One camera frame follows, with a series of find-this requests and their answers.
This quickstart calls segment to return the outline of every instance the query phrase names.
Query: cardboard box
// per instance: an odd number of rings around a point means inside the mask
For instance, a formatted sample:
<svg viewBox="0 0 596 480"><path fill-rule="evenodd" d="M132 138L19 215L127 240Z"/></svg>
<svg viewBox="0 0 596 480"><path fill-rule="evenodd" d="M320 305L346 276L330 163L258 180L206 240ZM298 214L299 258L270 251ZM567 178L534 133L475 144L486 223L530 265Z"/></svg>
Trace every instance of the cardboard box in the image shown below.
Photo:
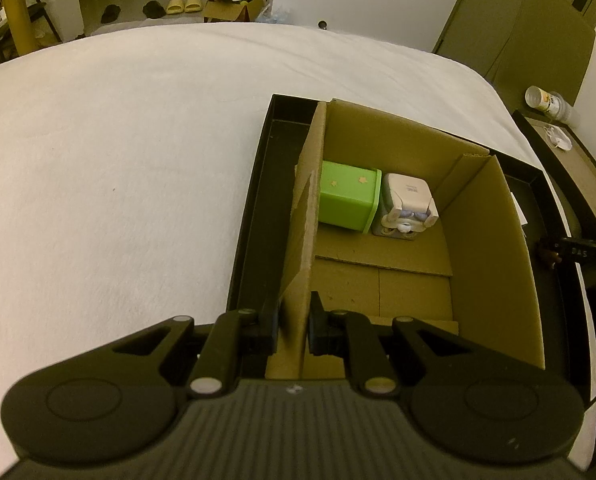
<svg viewBox="0 0 596 480"><path fill-rule="evenodd" d="M318 224L322 160L424 179L440 220L414 241ZM331 356L309 354L303 368L312 290L327 310L452 321L464 338L544 367L529 251L497 158L414 121L344 101L318 104L296 166L267 377L343 375Z"/></svg>
<svg viewBox="0 0 596 480"><path fill-rule="evenodd" d="M264 0L209 0L203 9L204 22L253 22L264 6Z"/></svg>

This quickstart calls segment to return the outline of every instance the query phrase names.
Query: bed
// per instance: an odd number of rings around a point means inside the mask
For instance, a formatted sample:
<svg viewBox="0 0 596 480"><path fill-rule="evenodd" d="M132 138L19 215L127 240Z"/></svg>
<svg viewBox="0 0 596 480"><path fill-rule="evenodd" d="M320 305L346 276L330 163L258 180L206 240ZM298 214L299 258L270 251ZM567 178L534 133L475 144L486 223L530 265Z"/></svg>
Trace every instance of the bed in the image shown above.
<svg viewBox="0 0 596 480"><path fill-rule="evenodd" d="M176 314L223 312L274 93L378 108L541 168L477 73L359 36L166 25L0 65L0 400L37 368ZM581 467L595 420L596 404L571 455ZM0 425L0 472L14 459Z"/></svg>

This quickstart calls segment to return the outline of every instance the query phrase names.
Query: yellow table leg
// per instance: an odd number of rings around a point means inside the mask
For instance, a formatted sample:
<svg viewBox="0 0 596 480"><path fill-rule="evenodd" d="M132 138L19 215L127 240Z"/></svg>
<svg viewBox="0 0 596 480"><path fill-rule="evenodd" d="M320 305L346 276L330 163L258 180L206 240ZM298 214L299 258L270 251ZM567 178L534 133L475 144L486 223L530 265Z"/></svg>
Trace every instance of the yellow table leg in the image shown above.
<svg viewBox="0 0 596 480"><path fill-rule="evenodd" d="M38 42L31 29L31 21L25 0L2 0L9 30L19 56L38 50Z"/></svg>

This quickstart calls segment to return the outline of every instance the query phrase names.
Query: green plastic box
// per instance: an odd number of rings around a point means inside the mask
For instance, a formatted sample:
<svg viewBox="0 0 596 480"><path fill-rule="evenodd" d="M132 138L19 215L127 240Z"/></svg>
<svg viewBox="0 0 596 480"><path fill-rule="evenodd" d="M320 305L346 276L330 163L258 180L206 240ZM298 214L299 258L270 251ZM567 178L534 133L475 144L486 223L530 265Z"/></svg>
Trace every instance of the green plastic box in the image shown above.
<svg viewBox="0 0 596 480"><path fill-rule="evenodd" d="M318 221L369 232L380 199L382 171L322 161Z"/></svg>

